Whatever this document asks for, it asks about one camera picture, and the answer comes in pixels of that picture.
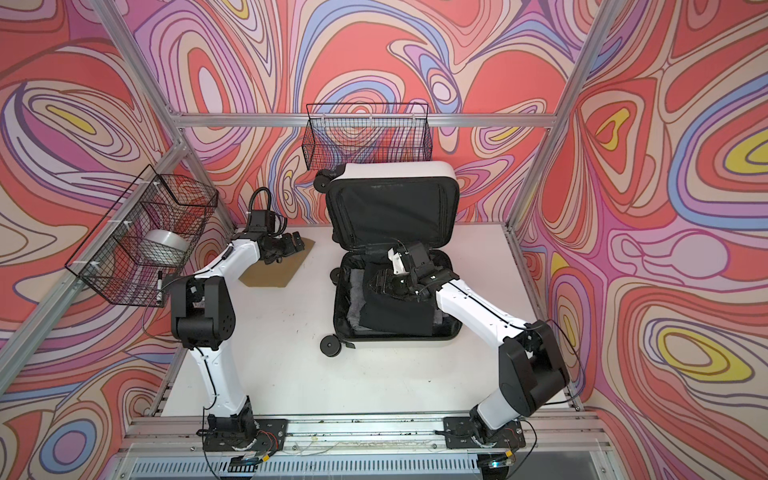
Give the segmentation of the black garment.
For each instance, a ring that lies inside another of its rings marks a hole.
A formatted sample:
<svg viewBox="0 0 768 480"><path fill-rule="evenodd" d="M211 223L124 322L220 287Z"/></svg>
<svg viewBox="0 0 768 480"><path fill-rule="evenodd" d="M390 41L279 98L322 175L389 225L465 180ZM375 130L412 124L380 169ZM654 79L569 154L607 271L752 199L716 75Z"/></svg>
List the black garment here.
<svg viewBox="0 0 768 480"><path fill-rule="evenodd" d="M442 315L433 304L399 300L374 290L375 277L386 270L379 263L368 263L364 269L364 305L360 312L360 325L391 334L432 336L442 324Z"/></svg>

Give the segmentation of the black and white suitcase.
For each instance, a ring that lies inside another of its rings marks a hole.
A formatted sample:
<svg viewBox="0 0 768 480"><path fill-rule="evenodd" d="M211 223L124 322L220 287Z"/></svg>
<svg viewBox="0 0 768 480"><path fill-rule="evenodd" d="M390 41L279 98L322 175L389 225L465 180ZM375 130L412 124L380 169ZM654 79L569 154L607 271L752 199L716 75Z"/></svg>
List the black and white suitcase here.
<svg viewBox="0 0 768 480"><path fill-rule="evenodd" d="M347 320L350 306L350 271L368 263L391 262L387 251L422 243L435 264L452 269L443 252L452 238L460 197L454 169L441 161L405 164L343 164L319 171L315 189L324 194L332 225L332 239L344 251L330 273L335 286L333 334L355 347L370 342L442 342L455 338L462 324L441 312L442 324L432 336L405 336L355 331Z"/></svg>

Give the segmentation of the grey fluffy towel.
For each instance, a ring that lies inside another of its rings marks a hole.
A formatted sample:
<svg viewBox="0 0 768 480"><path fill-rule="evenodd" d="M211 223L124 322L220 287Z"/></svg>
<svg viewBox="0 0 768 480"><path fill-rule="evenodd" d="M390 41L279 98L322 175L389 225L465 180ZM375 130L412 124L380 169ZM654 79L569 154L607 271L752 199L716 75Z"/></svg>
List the grey fluffy towel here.
<svg viewBox="0 0 768 480"><path fill-rule="evenodd" d="M361 325L361 313L362 313L363 307L365 306L365 298L364 298L364 290L363 290L364 274L365 274L365 271L363 269L353 269L350 271L350 277L349 277L350 306L347 312L347 320L351 325L352 329L355 331L367 331L367 328Z"/></svg>

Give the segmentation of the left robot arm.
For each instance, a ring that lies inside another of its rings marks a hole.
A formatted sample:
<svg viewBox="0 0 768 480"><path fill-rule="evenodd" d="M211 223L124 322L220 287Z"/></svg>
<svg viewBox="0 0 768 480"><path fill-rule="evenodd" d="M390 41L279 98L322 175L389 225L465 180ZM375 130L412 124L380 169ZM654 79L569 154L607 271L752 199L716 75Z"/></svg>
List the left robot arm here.
<svg viewBox="0 0 768 480"><path fill-rule="evenodd" d="M212 262L168 286L171 333L195 360L208 400L203 434L257 435L248 395L239 380L228 341L236 313L229 285L252 265L279 262L305 250L298 233L246 235L232 240Z"/></svg>

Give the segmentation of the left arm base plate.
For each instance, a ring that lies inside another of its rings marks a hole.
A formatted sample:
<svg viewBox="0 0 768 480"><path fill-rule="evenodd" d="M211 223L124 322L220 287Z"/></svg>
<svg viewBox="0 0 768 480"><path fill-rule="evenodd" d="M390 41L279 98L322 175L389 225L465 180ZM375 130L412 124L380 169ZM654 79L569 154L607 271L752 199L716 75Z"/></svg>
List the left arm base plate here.
<svg viewBox="0 0 768 480"><path fill-rule="evenodd" d="M205 452L274 453L283 449L287 427L287 419L257 418L253 426L200 428L196 434L202 439Z"/></svg>

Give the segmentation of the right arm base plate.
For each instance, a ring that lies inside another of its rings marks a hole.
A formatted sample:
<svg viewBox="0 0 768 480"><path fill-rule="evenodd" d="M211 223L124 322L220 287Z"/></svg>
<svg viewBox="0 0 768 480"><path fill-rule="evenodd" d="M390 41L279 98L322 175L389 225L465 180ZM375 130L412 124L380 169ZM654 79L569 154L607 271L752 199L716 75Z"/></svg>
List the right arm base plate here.
<svg viewBox="0 0 768 480"><path fill-rule="evenodd" d="M479 418L469 415L447 416L442 420L442 428L435 433L445 439L449 449L480 448L517 451L526 446L523 429L517 420L492 429Z"/></svg>

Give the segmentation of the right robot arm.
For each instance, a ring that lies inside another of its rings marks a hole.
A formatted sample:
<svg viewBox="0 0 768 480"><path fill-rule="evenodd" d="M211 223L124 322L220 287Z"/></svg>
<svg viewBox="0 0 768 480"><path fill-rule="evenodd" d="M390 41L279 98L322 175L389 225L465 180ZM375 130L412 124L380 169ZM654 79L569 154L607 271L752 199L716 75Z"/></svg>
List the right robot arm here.
<svg viewBox="0 0 768 480"><path fill-rule="evenodd" d="M498 387L470 410L480 438L538 411L571 382L553 329L513 316L476 293L452 269L436 265L421 243L387 251L391 267L373 287L399 301L429 301L497 352Z"/></svg>

